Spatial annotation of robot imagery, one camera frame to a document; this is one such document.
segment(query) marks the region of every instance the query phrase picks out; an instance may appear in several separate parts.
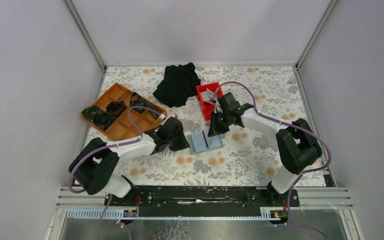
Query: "gray wall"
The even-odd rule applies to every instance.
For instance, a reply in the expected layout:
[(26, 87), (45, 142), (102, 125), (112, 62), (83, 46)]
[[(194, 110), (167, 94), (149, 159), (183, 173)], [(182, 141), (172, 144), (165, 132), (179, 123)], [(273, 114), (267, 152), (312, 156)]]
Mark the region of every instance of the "gray wall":
[(99, 77), (61, 0), (0, 0), (0, 240), (43, 239)]
[(302, 75), (364, 237), (384, 239), (384, 1), (339, 1)]
[(109, 65), (295, 63), (329, 0), (74, 0)]

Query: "orange compartment tray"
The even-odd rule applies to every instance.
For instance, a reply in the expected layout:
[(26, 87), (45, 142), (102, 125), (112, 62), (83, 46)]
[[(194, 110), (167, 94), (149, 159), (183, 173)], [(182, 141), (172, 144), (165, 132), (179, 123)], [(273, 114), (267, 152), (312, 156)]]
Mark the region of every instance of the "orange compartment tray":
[[(113, 141), (120, 141), (139, 136), (139, 132), (136, 130), (136, 128), (133, 126), (132, 122), (130, 122), (127, 116), (127, 112), (130, 107), (130, 98), (132, 94), (132, 90), (116, 82), (106, 92), (104, 92), (104, 94), (100, 96), (98, 100), (93, 103), (93, 105), (98, 106), (103, 112), (106, 111), (107, 105), (114, 101), (124, 101), (124, 104), (127, 107), (127, 109), (117, 118), (117, 120), (115, 120), (105, 131), (98, 128), (93, 122), (87, 120), (83, 116), (81, 116), (81, 118), (86, 123), (97, 129)], [(156, 104), (153, 105), (160, 114), (164, 114), (167, 116), (167, 111), (164, 108)], [(160, 118), (154, 119), (154, 116), (149, 110), (145, 110), (142, 114), (140, 114), (139, 112), (132, 109), (130, 111), (130, 115), (133, 121), (139, 126), (140, 130), (142, 130), (143, 132), (150, 129), (154, 129), (163, 122), (163, 120)]]

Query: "metal frame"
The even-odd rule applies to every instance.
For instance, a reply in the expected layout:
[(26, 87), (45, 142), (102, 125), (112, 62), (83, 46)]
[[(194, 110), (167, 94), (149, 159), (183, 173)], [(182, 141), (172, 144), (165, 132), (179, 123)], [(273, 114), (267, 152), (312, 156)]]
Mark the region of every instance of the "metal frame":
[(80, 18), (79, 12), (77, 12), (77, 9), (73, 3), (72, 0), (62, 0), (67, 7), (68, 12), (70, 13), (71, 17), (73, 18), (73, 21), (75, 25), (78, 28), (78, 31), (80, 32), (81, 36), (83, 37), (84, 41), (86, 42), (87, 47), (90, 50), (90, 53), (92, 53), (93, 57), (96, 60), (96, 63), (100, 67), (101, 70), (105, 71), (106, 65), (104, 60), (101, 57), (101, 54), (99, 53), (97, 46), (95, 46), (94, 42), (92, 41), (91, 35), (89, 34), (88, 30), (85, 27), (85, 24), (82, 21), (82, 18)]
[[(173, 63), (159, 63), (159, 64), (111, 64), (107, 65), (107, 67), (166, 67), (168, 65), (172, 65)], [(201, 67), (295, 67), (296, 63), (197, 63), (196, 66)]]
[[(97, 85), (97, 88), (96, 88), (95, 93), (93, 95), (93, 99), (91, 99), (91, 101), (90, 101), (91, 103), (98, 99), (100, 92), (101, 92), (102, 85), (104, 84), (104, 79), (105, 79), (106, 74), (107, 74), (106, 70), (102, 70), (101, 75), (100, 75), (99, 84)], [(89, 124), (87, 124), (87, 123), (84, 124), (84, 129), (83, 129), (83, 132), (81, 134), (80, 144), (79, 144), (78, 149), (77, 149), (77, 154), (79, 154), (83, 150), (83, 148), (85, 147), (85, 142), (86, 142), (86, 139), (88, 138), (88, 133), (89, 133), (90, 128), (91, 128), (91, 126)]]
[[(82, 189), (79, 186), (73, 187), (75, 190)], [(358, 224), (355, 221), (354, 207), (352, 205), (349, 193), (345, 187), (297, 187), (298, 197), (300, 199), (300, 207), (292, 207), (292, 209), (299, 210), (337, 210), (341, 216), (344, 229), (348, 239), (352, 240), (362, 240), (362, 235)], [(87, 193), (83, 192), (80, 194), (75, 194), (69, 191), (68, 187), (61, 187), (59, 192), (59, 197), (57, 200), (57, 207), (55, 209), (55, 215), (53, 223), (51, 224), (51, 230), (49, 235), (45, 240), (58, 240), (61, 236), (63, 230), (64, 221), (66, 219), (67, 212), (81, 209), (82, 212), (89, 212), (90, 217), (84, 216), (84, 219), (96, 219), (93, 213), (98, 210), (102, 210), (104, 207), (105, 193), (100, 192), (96, 195), (90, 196)], [(121, 210), (121, 209), (131, 209), (129, 206), (119, 206), (112, 207), (110, 210)], [(282, 207), (262, 207), (261, 211), (269, 210), (282, 210)], [(166, 218), (146, 218), (147, 220), (166, 220)], [(195, 220), (226, 220), (226, 218), (194, 218)], [(232, 220), (256, 220), (256, 218), (235, 218)]]
[[(307, 87), (304, 83), (304, 79), (301, 76), (301, 72), (296, 67), (294, 67), (294, 74), (295, 74), (296, 82), (298, 83), (299, 92), (301, 94), (302, 104), (304, 105), (305, 113), (308, 117), (308, 123), (310, 124), (310, 127), (313, 130), (313, 132), (316, 135), (323, 138), (322, 133), (320, 131), (319, 124), (317, 122), (316, 115), (314, 113), (313, 105), (312, 105), (312, 103), (310, 101), (310, 97), (308, 95)], [(323, 153), (321, 155), (321, 159), (322, 159), (323, 164), (326, 164), (326, 161), (327, 161), (326, 149), (324, 146), (322, 146), (322, 148), (323, 148)], [(323, 175), (330, 175), (330, 177), (332, 178), (332, 181), (333, 181), (333, 186), (334, 187), (337, 186), (337, 180), (335, 178), (335, 174), (334, 174), (334, 171), (332, 169), (332, 166), (329, 166), (328, 170), (325, 170), (323, 172)]]
[[(96, 99), (99, 95), (102, 84), (104, 82), (107, 65), (102, 59), (96, 45), (92, 41), (92, 38), (89, 32), (87, 31), (78, 11), (76, 10), (76, 7), (73, 1), (63, 0), (63, 2), (67, 7), (68, 12), (71, 14), (73, 21), (76, 24), (84, 41), (86, 42), (90, 52), (92, 53), (99, 67), (102, 69), (102, 76), (94, 95), (94, 99)], [(295, 78), (301, 94), (302, 102), (303, 102), (306, 114), (308, 116), (308, 121), (311, 125), (311, 128), (314, 130), (314, 132), (321, 137), (322, 137), (321, 130), (314, 113), (314, 108), (308, 96), (308, 91), (307, 91), (303, 76), (300, 72), (300, 68), (304, 64), (308, 54), (310, 53), (313, 45), (315, 44), (318, 36), (320, 35), (320, 32), (325, 26), (327, 20), (329, 19), (337, 3), (338, 3), (338, 0), (331, 0), (329, 2), (313, 34), (311, 35), (310, 40), (308, 41), (304, 51), (302, 52), (301, 56), (299, 57), (296, 63), (253, 64), (256, 66), (292, 66), (293, 67)], [(235, 63), (235, 64), (223, 64), (223, 66), (249, 66), (250, 64), (251, 63), (241, 63), (240, 65), (238, 65)], [(154, 64), (152, 66), (165, 66), (165, 65)], [(202, 64), (202, 66), (213, 66), (213, 64)], [(78, 152), (80, 152), (83, 149), (88, 132), (89, 132), (89, 126), (87, 125), (83, 131)], [(323, 153), (322, 158), (323, 160), (326, 159), (325, 153)], [(334, 183), (334, 186), (336, 186), (337, 181), (335, 178), (334, 171), (332, 170), (331, 167), (329, 168), (329, 170), (323, 171), (323, 174), (330, 175)], [(358, 240), (363, 239), (360, 226), (356, 220), (352, 201), (348, 194), (348, 190), (345, 187), (297, 187), (296, 189), (298, 191), (298, 197), (300, 199), (301, 206), (292, 207), (292, 209), (306, 209), (306, 210), (307, 209), (310, 209), (310, 210), (335, 209), (341, 215), (343, 226), (345, 228), (348, 239), (358, 239)], [(67, 187), (62, 187), (60, 190), (58, 201), (57, 201), (55, 213), (52, 218), (51, 224), (49, 226), (47, 236), (45, 236), (45, 240), (60, 239), (60, 235), (63, 230), (64, 222), (69, 209), (82, 208), (82, 209), (91, 209), (91, 211), (94, 209), (102, 209), (104, 207), (104, 204), (103, 204), (104, 200), (105, 200), (104, 193), (98, 193), (93, 196), (89, 196), (85, 192), (80, 194), (73, 194), (70, 191), (68, 191)], [(130, 208), (130, 207), (112, 207), (112, 206), (109, 207), (109, 209), (125, 209), (125, 208)], [(279, 210), (279, 208), (265, 207), (265, 208), (262, 208), (262, 211), (264, 210)]]
[(305, 46), (304, 51), (302, 52), (301, 56), (299, 57), (298, 61), (296, 62), (296, 67), (300, 69), (306, 60), (309, 52), (311, 51), (314, 43), (316, 42), (317, 38), (319, 37), (320, 32), (322, 31), (323, 27), (326, 24), (326, 21), (331, 16), (332, 11), (334, 10), (336, 4), (339, 0), (330, 0), (329, 4), (326, 7), (326, 10), (324, 11), (323, 15), (321, 16), (320, 21), (318, 22), (317, 26), (315, 27), (314, 32), (312, 33), (310, 40), (307, 43), (307, 46)]

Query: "orange flower pattern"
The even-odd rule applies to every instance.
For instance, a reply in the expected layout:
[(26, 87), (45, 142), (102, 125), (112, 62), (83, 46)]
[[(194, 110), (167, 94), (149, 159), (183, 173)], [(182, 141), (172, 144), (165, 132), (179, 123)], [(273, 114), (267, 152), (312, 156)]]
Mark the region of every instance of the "orange flower pattern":
[[(163, 107), (169, 116), (176, 114), (183, 123), (186, 136), (203, 130), (206, 121), (196, 97), (190, 97), (185, 106), (173, 108), (164, 106), (153, 97), (152, 93), (164, 78), (164, 71), (164, 66), (108, 67), (100, 94), (114, 83), (120, 83)], [(306, 118), (294, 70), (290, 66), (196, 66), (195, 71), (202, 79), (201, 84), (232, 79), (245, 84), (258, 101), (258, 109), (277, 119), (294, 121)], [(230, 84), (222, 90), (225, 94), (232, 92), (241, 104), (252, 104), (248, 92), (241, 86)], [(85, 144), (93, 138), (111, 143), (98, 130), (91, 128)], [(188, 149), (167, 150), (123, 159), (118, 162), (114, 174), (132, 178), (138, 185), (265, 186), (282, 167), (276, 141), (249, 128), (231, 126), (224, 136), (223, 145), (200, 154), (189, 154)], [(321, 172), (312, 172), (303, 176), (298, 185), (301, 184), (318, 187), (325, 186), (325, 181)]]

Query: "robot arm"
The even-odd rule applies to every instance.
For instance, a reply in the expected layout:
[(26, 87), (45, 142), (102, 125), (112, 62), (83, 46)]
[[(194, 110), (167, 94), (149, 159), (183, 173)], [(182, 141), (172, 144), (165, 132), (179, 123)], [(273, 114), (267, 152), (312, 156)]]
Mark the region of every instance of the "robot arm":
[[(314, 137), (259, 116), (254, 106), (249, 103), (240, 105), (231, 92), (219, 97), (217, 101), (221, 111), (211, 113), (209, 137), (228, 132), (229, 126), (234, 124), (254, 129), (277, 141), (283, 166), (268, 184), (269, 190), (274, 190), (280, 195), (284, 194), (300, 173), (322, 155), (322, 149)], [(311, 131), (304, 119), (300, 118), (292, 124)]]
[[(89, 195), (105, 192), (118, 198), (123, 198), (132, 188), (132, 184), (125, 177), (113, 174), (119, 159), (125, 161), (152, 155), (162, 152), (166, 148), (171, 151), (189, 148), (182, 123), (174, 117), (169, 117), (158, 130), (145, 131), (142, 138), (133, 137), (108, 144), (98, 137), (92, 139), (71, 163), (68, 171), (71, 173), (89, 153), (98, 148), (105, 148), (105, 146), (108, 148), (87, 157), (75, 171), (74, 178)], [(101, 161), (97, 163), (94, 158), (101, 159)]]

